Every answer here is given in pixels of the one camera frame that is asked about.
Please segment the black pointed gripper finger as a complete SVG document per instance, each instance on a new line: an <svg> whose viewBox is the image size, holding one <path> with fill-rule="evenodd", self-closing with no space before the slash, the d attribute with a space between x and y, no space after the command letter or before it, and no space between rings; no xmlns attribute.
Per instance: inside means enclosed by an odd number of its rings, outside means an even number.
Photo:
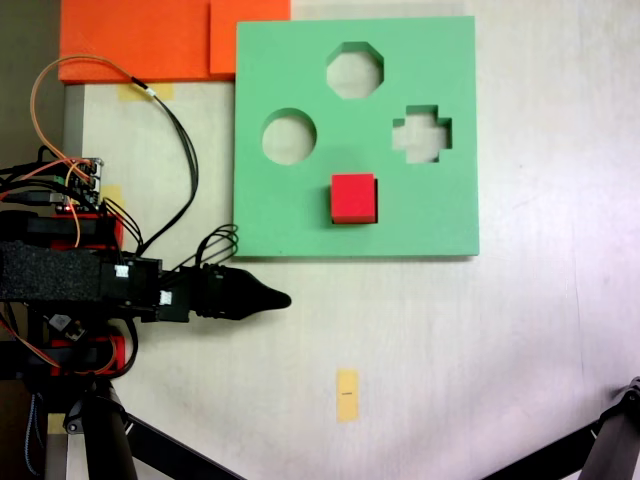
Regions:
<svg viewBox="0 0 640 480"><path fill-rule="evenodd" d="M262 283L246 270L226 268L221 280L219 317L243 320L264 311L290 307L291 297Z"/></svg>

